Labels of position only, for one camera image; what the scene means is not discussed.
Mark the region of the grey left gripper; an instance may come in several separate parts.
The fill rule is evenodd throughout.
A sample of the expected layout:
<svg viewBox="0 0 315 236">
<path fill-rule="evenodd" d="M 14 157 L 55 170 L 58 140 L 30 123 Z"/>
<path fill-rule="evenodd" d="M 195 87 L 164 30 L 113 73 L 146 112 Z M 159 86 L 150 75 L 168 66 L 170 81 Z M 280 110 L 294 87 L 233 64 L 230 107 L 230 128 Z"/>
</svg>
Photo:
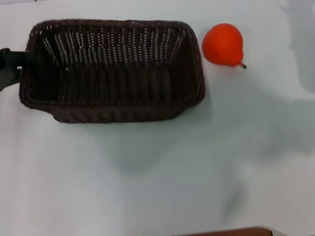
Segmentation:
<svg viewBox="0 0 315 236">
<path fill-rule="evenodd" d="M 0 89 L 20 82 L 20 67 L 27 63 L 25 52 L 0 50 Z M 58 100 L 60 68 L 50 58 L 39 53 L 31 59 L 31 90 L 38 100 Z"/>
</svg>

